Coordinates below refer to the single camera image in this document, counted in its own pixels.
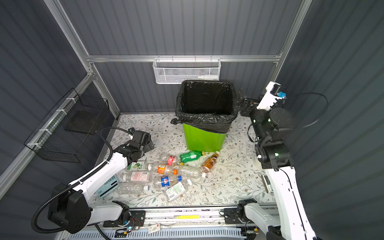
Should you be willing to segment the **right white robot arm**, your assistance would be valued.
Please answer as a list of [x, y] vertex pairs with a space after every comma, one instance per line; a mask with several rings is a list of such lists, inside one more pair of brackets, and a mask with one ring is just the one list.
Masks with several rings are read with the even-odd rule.
[[253, 222], [268, 240], [316, 240], [318, 237], [306, 215], [290, 162], [290, 151], [282, 135], [293, 130], [292, 115], [272, 103], [251, 104], [245, 111], [255, 131], [256, 159], [272, 187], [278, 217], [270, 215], [260, 204], [247, 200], [239, 204], [243, 221]]

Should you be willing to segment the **clear bottle white green label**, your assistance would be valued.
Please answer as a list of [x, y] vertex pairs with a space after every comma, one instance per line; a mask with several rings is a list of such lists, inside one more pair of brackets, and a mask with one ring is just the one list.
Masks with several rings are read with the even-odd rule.
[[185, 194], [190, 186], [192, 186], [192, 181], [190, 179], [186, 179], [169, 187], [164, 193], [167, 200], [171, 202]]

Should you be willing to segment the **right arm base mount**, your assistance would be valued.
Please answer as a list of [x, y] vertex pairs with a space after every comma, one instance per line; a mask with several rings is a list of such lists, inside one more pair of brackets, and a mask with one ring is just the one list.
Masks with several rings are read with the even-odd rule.
[[224, 208], [223, 209], [223, 216], [225, 219], [225, 223], [227, 225], [245, 224], [247, 222], [246, 219], [241, 218], [241, 215], [239, 214], [237, 208]]

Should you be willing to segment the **Pepsi label clear bottle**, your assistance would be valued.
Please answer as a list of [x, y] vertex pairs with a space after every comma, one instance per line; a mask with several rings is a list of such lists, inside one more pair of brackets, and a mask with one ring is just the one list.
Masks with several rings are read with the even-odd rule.
[[155, 177], [153, 185], [155, 189], [164, 190], [168, 187], [172, 187], [178, 182], [182, 181], [183, 178], [180, 175], [172, 175], [172, 176], [159, 176]]

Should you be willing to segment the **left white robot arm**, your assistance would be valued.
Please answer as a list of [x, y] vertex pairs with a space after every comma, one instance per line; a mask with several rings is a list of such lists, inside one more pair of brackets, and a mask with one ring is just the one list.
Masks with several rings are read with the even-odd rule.
[[123, 225], [130, 222], [130, 208], [119, 201], [106, 206], [92, 207], [91, 197], [115, 174], [130, 164], [137, 162], [145, 153], [155, 147], [151, 135], [147, 132], [130, 128], [126, 133], [132, 139], [113, 148], [106, 142], [109, 156], [94, 169], [68, 185], [58, 185], [46, 204], [48, 220], [58, 226], [55, 232], [77, 233], [88, 225], [105, 221], [119, 221]]

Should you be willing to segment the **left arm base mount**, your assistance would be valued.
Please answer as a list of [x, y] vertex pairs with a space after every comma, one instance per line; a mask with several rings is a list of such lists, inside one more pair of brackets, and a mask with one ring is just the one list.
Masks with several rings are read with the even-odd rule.
[[143, 227], [146, 218], [146, 211], [125, 211], [115, 221], [105, 221], [104, 228], [117, 227]]

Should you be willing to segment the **clear bottle green lime label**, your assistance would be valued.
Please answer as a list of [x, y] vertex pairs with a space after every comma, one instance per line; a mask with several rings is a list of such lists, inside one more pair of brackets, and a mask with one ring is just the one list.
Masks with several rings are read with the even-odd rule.
[[131, 172], [131, 171], [145, 171], [148, 169], [148, 163], [139, 161], [139, 162], [133, 162], [130, 165], [128, 165], [125, 168], [126, 172]]

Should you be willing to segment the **brown Nescafe bottle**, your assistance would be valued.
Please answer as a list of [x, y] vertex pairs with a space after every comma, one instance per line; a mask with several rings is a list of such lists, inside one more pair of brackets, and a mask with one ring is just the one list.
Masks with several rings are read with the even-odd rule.
[[212, 156], [205, 160], [202, 164], [202, 171], [204, 173], [209, 173], [213, 169], [214, 165], [217, 163], [220, 152], [216, 151]]

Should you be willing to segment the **green bottle yellow cap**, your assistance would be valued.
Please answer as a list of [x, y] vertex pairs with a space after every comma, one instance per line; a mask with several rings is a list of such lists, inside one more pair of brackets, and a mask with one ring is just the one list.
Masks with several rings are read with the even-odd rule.
[[186, 164], [188, 162], [198, 160], [200, 157], [205, 155], [206, 154], [204, 151], [190, 151], [190, 152], [181, 154], [180, 159], [183, 164]]

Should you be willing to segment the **clear bottle pink label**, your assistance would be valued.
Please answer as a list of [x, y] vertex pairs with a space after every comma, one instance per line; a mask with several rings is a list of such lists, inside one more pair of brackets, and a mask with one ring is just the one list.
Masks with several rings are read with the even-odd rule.
[[147, 171], [136, 171], [125, 173], [121, 176], [121, 182], [132, 182], [132, 183], [149, 183], [151, 180], [151, 173]]

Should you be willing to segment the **clear bottle red label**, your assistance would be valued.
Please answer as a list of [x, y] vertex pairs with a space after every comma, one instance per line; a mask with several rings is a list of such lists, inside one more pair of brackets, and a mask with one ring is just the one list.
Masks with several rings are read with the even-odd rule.
[[179, 157], [171, 155], [169, 153], [161, 153], [160, 154], [160, 162], [167, 164], [172, 167], [176, 167], [180, 165], [181, 160]]

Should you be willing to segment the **clear bottle orange cap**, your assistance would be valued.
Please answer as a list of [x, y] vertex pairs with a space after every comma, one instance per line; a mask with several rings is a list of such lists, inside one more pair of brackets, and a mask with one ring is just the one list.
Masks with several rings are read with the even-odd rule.
[[148, 164], [148, 170], [155, 175], [177, 175], [178, 169], [166, 164]]

